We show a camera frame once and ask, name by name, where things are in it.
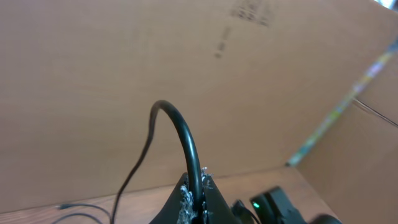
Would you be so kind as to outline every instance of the black device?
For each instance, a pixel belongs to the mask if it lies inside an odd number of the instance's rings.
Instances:
[[[178,112],[171,103],[165,100],[155,102],[150,110],[149,131],[145,146],[136,165],[130,171],[116,196],[112,214],[109,214],[103,208],[81,203],[67,204],[67,206],[61,205],[60,209],[72,206],[95,207],[108,214],[110,224],[115,224],[119,199],[131,177],[136,170],[138,170],[146,156],[154,137],[155,120],[160,109],[167,113],[177,130],[187,162],[187,173],[182,174],[165,205],[150,224],[252,224],[254,223],[253,220],[256,221],[257,224],[306,223],[300,212],[294,208],[280,187],[276,187],[251,198],[252,206],[259,219],[257,219],[241,201],[235,202],[230,208],[211,178],[211,175],[205,174],[200,168],[195,142],[193,141],[188,124],[185,122],[180,112]],[[57,223],[60,220],[75,215],[85,216],[93,219],[97,223],[101,223],[95,217],[85,213],[69,214],[53,223]],[[341,223],[329,215],[320,215],[314,219],[311,224]]]

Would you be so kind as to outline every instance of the thin wire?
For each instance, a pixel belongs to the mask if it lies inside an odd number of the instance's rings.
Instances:
[[[149,146],[152,142],[154,137],[155,131],[155,121],[156,116],[159,109],[164,110],[169,118],[173,121],[173,124],[178,132],[178,136],[180,137],[182,147],[184,149],[185,160],[187,162],[187,170],[188,170],[188,180],[189,180],[189,190],[192,192],[194,198],[193,208],[195,212],[201,214],[202,203],[203,203],[203,186],[201,182],[201,170],[200,170],[200,163],[197,154],[197,150],[195,147],[195,143],[193,142],[192,135],[189,131],[188,125],[185,120],[182,118],[182,115],[178,112],[178,110],[168,101],[159,100],[154,103],[152,108],[150,109],[150,116],[149,116],[149,130],[147,139],[145,142],[145,146],[142,149],[141,155],[138,158],[136,165],[132,168],[129,175],[127,176],[126,180],[122,184],[121,188],[119,189],[118,194],[116,195],[112,216],[110,219],[110,224],[115,223],[116,212],[118,210],[118,205],[120,201],[120,197],[126,188],[127,184],[129,183],[131,177],[134,173],[138,170],[144,158],[148,152]]]
[[[355,98],[354,102],[359,104],[360,106],[362,106],[365,110],[370,111],[371,113],[375,114],[376,116],[380,117],[381,119],[383,119],[384,121],[387,121],[388,123],[390,123],[391,125],[395,126],[396,128],[398,128],[398,124],[393,122],[392,120],[390,120],[388,117],[384,116],[383,114],[380,114],[379,112],[377,112],[375,109],[371,108],[370,106],[368,106],[367,104],[365,104],[364,102],[362,102],[361,100]]]
[[[87,204],[87,203],[64,203],[58,207],[59,210],[67,209],[70,207],[77,207],[77,206],[82,206],[82,207],[91,207],[91,208],[96,208],[101,211],[103,211],[109,218],[111,218],[111,214],[105,210],[104,208],[97,206],[97,205],[92,205],[92,204]]]
[[[247,211],[250,216],[256,221],[257,224],[260,224],[260,221],[257,219],[257,217],[246,207],[241,207],[243,210]]]
[[[86,213],[72,213],[72,214],[69,214],[69,215],[64,215],[63,217],[61,217],[61,218],[55,220],[52,224],[56,224],[56,223],[58,223],[58,222],[60,222],[60,221],[62,221],[62,220],[64,220],[64,219],[66,219],[66,218],[74,217],[74,216],[83,216],[83,217],[87,217],[87,218],[90,218],[90,219],[94,220],[94,221],[95,221],[96,223],[98,223],[98,224],[103,224],[103,223],[102,223],[99,219],[97,219],[96,217],[94,217],[94,216],[92,216],[92,215],[89,215],[89,214],[86,214]]]

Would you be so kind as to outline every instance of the cardboard wall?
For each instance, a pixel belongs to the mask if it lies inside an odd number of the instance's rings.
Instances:
[[[397,59],[359,96],[393,122]],[[398,127],[356,103],[298,169],[343,223],[397,223],[397,161]]]
[[[1,1],[0,212],[114,194],[158,99],[217,176],[281,166],[397,23],[362,0]],[[129,190],[185,170],[161,113]]]

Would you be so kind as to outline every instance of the wooden floor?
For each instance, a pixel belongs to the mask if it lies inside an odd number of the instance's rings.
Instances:
[[[247,208],[252,210],[249,204],[250,197],[279,185],[307,221],[319,213],[335,215],[294,168],[284,167],[264,172],[215,178],[215,182],[230,205],[236,199],[241,199]],[[124,194],[119,205],[117,224],[149,223],[163,207],[173,188],[174,186],[167,186]],[[113,200],[114,196],[108,196],[81,202],[99,205],[110,211]],[[70,208],[60,211],[55,206],[0,214],[0,223],[52,223],[57,218],[73,212],[87,212],[98,217],[103,223],[108,223],[108,219],[103,213],[91,208]],[[60,223],[94,222],[85,217],[71,217]]]

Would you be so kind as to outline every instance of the thin black wire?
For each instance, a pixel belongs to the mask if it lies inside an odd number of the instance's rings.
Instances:
[[[63,210],[63,209],[67,209],[67,208],[71,208],[71,207],[79,207],[79,206],[99,209],[99,210],[103,211],[109,218],[111,218],[111,214],[104,208],[97,206],[97,205],[87,204],[87,203],[64,203],[64,204],[60,205],[58,207],[58,209]]]
[[[260,224],[260,221],[257,219],[257,217],[246,207],[241,207],[243,210],[247,211],[250,216],[256,221],[257,224]]]
[[[124,181],[121,188],[119,189],[118,194],[116,195],[116,198],[115,198],[115,201],[113,204],[112,216],[110,219],[111,224],[115,223],[116,212],[118,210],[119,200],[120,200],[120,197],[121,197],[124,189],[126,188],[127,184],[129,183],[131,177],[134,175],[134,173],[138,170],[139,166],[142,164],[142,162],[148,152],[149,146],[154,137],[155,121],[156,121],[156,116],[157,116],[159,109],[162,109],[167,113],[169,118],[173,121],[175,129],[178,132],[178,136],[180,137],[181,144],[182,144],[182,147],[184,150],[185,160],[187,162],[187,170],[188,170],[188,178],[189,178],[188,181],[190,183],[189,190],[192,192],[193,199],[194,199],[193,208],[194,208],[194,211],[201,214],[201,210],[203,209],[201,206],[203,203],[203,186],[202,186],[202,182],[201,182],[200,163],[199,163],[199,158],[198,158],[197,150],[195,147],[195,143],[193,142],[193,138],[192,138],[192,135],[190,133],[187,123],[183,119],[182,115],[178,112],[178,110],[168,101],[159,100],[154,103],[154,105],[152,106],[152,108],[150,110],[148,135],[147,135],[147,140],[145,142],[145,146],[142,149],[141,155],[139,156],[136,165],[132,168],[132,170],[130,171],[126,180]]]
[[[92,215],[89,215],[89,214],[86,214],[86,213],[72,213],[72,214],[69,214],[69,215],[65,215],[65,216],[63,216],[63,217],[61,217],[61,218],[55,220],[52,224],[57,224],[58,222],[60,222],[60,221],[62,221],[62,220],[64,220],[64,219],[66,219],[66,218],[74,217],[74,216],[83,216],[83,217],[87,217],[87,218],[90,218],[90,219],[94,220],[94,221],[95,221],[96,223],[98,223],[98,224],[103,224],[103,223],[102,223],[99,219],[97,219],[96,217],[94,217],[94,216],[92,216]]]

